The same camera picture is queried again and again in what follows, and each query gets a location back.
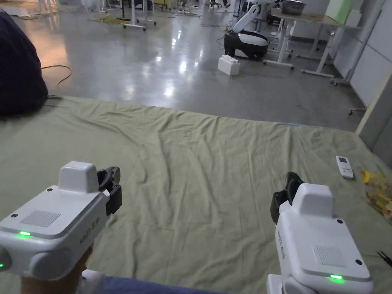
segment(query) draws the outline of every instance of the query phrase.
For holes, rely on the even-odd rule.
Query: black tweezers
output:
[[[380,255],[381,258],[384,259],[384,261],[392,267],[392,259],[390,259],[384,252],[380,252],[377,252],[377,254]]]

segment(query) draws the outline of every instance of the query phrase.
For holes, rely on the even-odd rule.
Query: air conditioner remote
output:
[[[350,162],[348,161],[348,159],[346,157],[337,156],[336,162],[338,163],[339,171],[340,171],[340,174],[342,175],[343,178],[345,178],[345,179],[353,179],[354,178],[354,174],[352,172]]]

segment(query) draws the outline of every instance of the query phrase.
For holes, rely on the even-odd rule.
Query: white table leg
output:
[[[49,12],[53,12],[51,0],[47,0],[47,5],[48,5],[48,7],[49,7]]]
[[[280,20],[280,23],[279,23],[279,27],[278,27],[278,30],[277,30],[277,32],[276,33],[271,33],[271,35],[273,35],[273,34],[275,34],[275,35],[273,35],[274,36],[274,39],[272,40],[272,42],[271,42],[271,44],[278,44],[278,43],[275,43],[275,41],[276,40],[280,40],[280,37],[279,37],[279,39],[278,39],[278,36],[280,35],[281,36],[281,30],[282,30],[282,25],[283,25],[283,22],[284,22],[284,20],[283,19],[281,19]]]
[[[142,22],[142,23],[145,23],[145,24],[147,24],[149,22],[152,22],[152,23],[154,23],[154,25],[156,25],[156,21],[155,20],[147,18],[147,14],[148,14],[147,6],[148,6],[148,0],[143,0],[143,16],[144,16],[144,18],[141,19],[141,20],[138,20],[138,22]],[[154,11],[154,1],[152,2],[152,10]]]
[[[135,0],[131,0],[131,12],[132,12],[132,18],[131,18],[131,23],[130,24],[123,24],[124,28],[125,27],[139,27],[143,29],[143,31],[146,30],[145,26],[143,25],[137,25],[135,24]]]
[[[293,22],[291,20],[286,20],[287,23],[287,29],[285,29],[285,26],[282,27],[282,33],[281,33],[281,38],[279,40],[279,44],[281,44],[280,46],[280,51],[279,51],[279,58],[278,61],[273,61],[273,60],[263,60],[263,64],[267,65],[278,65],[278,66],[282,66],[282,67],[289,67],[291,70],[294,70],[294,66],[292,64],[289,63],[283,63],[283,56],[286,53],[286,48],[287,48],[287,44],[289,42],[289,37],[290,37],[290,31],[293,25]]]
[[[334,78],[335,76],[333,74],[325,74],[325,73],[321,72],[323,70],[324,63],[327,60],[327,57],[328,57],[328,54],[329,54],[329,51],[330,51],[330,48],[332,46],[333,41],[334,41],[334,34],[331,34],[331,36],[329,37],[329,40],[328,40],[327,47],[324,50],[323,57],[321,57],[320,63],[318,65],[316,71],[307,71],[307,70],[303,69],[303,70],[301,70],[301,72],[307,73],[307,74],[315,74],[316,76],[325,76],[327,78]]]
[[[280,38],[279,38],[279,42],[278,42],[278,51],[280,51],[280,49],[282,49],[282,45],[283,45],[283,39],[284,36],[286,34],[286,24],[285,24],[285,20],[281,19],[280,20]]]
[[[323,25],[320,25],[320,28],[317,32],[316,38],[314,39],[312,48],[310,49],[309,55],[297,55],[298,58],[303,58],[303,59],[310,59],[310,60],[320,60],[318,57],[314,57],[314,53],[316,52],[316,48],[318,45],[318,41],[320,40],[320,35],[321,31],[323,30]]]

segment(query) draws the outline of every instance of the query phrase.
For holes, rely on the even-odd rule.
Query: yellow cable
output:
[[[58,87],[58,85],[60,85],[60,83],[61,83],[62,81],[65,81],[65,80],[66,80],[67,78],[69,78],[69,77],[71,76],[71,74],[72,74],[72,70],[71,70],[68,66],[66,66],[66,65],[50,65],[50,66],[41,67],[41,69],[46,69],[46,68],[51,68],[51,67],[65,67],[65,68],[69,69],[69,75],[67,75],[64,79],[62,79],[61,81],[59,81],[59,82],[57,83],[57,87]]]

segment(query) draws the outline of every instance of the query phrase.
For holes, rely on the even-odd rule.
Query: table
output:
[[[264,64],[274,64],[274,65],[279,65],[282,67],[289,67],[291,70],[294,69],[294,66],[292,64],[289,63],[283,63],[283,56],[286,52],[286,47],[287,47],[287,43],[289,41],[290,38],[290,31],[291,28],[294,24],[294,21],[301,21],[301,22],[312,22],[315,24],[321,24],[319,31],[317,33],[316,38],[314,39],[314,43],[313,46],[310,50],[310,54],[309,55],[297,55],[297,57],[299,58],[305,58],[305,59],[312,59],[312,60],[319,60],[319,58],[315,58],[313,57],[314,52],[316,51],[317,48],[317,44],[320,38],[320,34],[322,31],[322,28],[324,25],[330,25],[333,27],[342,27],[342,28],[351,28],[351,29],[358,29],[359,27],[354,27],[354,26],[350,26],[350,25],[343,25],[337,21],[335,21],[334,19],[330,18],[327,15],[324,14],[319,14],[319,13],[302,13],[301,15],[289,15],[289,14],[285,14],[282,13],[281,9],[277,9],[274,8],[272,9],[272,16],[276,16],[279,17],[281,19],[281,24],[282,24],[282,33],[281,36],[284,36],[284,38],[280,38],[279,40],[279,46],[278,46],[278,50],[279,50],[279,58],[278,61],[273,61],[273,60],[264,60],[263,63]],[[331,34],[329,40],[328,40],[328,44],[327,47],[324,50],[323,56],[320,59],[320,63],[317,67],[316,71],[308,71],[308,70],[302,70],[301,72],[303,73],[308,73],[308,74],[315,74],[318,76],[327,76],[329,78],[333,78],[333,75],[330,74],[324,74],[322,73],[322,69],[324,66],[324,63],[327,59],[327,56],[330,52],[330,47],[333,43],[333,39],[334,39],[334,34]]]
[[[146,26],[145,25],[137,25],[135,24],[135,20],[137,23],[139,22],[144,22],[144,24],[147,24],[148,22],[152,22],[154,23],[154,25],[156,25],[156,21],[155,20],[149,20],[147,19],[147,5],[148,5],[148,0],[143,0],[143,16],[144,19],[136,19],[135,18],[135,0],[131,0],[131,13],[132,13],[132,18],[131,19],[127,19],[125,18],[125,13],[124,13],[124,0],[121,0],[121,9],[122,9],[122,18],[119,18],[120,20],[125,20],[125,21],[131,21],[130,24],[123,24],[123,28],[126,27],[138,27],[138,28],[142,28],[143,31],[146,31]],[[152,13],[154,14],[154,0],[152,0]]]

